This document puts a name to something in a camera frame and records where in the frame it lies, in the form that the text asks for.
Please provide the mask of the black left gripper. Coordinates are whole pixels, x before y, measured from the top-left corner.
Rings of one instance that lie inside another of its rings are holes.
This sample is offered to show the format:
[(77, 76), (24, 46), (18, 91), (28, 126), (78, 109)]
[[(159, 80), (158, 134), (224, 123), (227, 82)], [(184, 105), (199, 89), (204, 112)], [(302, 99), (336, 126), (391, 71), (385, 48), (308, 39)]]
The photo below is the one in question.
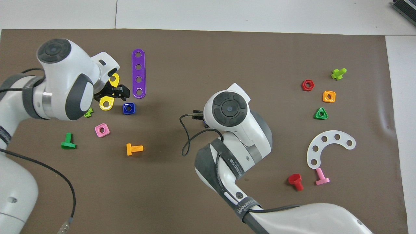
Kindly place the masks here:
[(121, 98), (126, 100), (130, 97), (130, 89), (125, 85), (111, 85), (110, 81), (107, 81), (105, 84), (103, 81), (99, 80), (94, 84), (94, 100), (100, 101), (103, 97), (112, 97), (112, 98)]

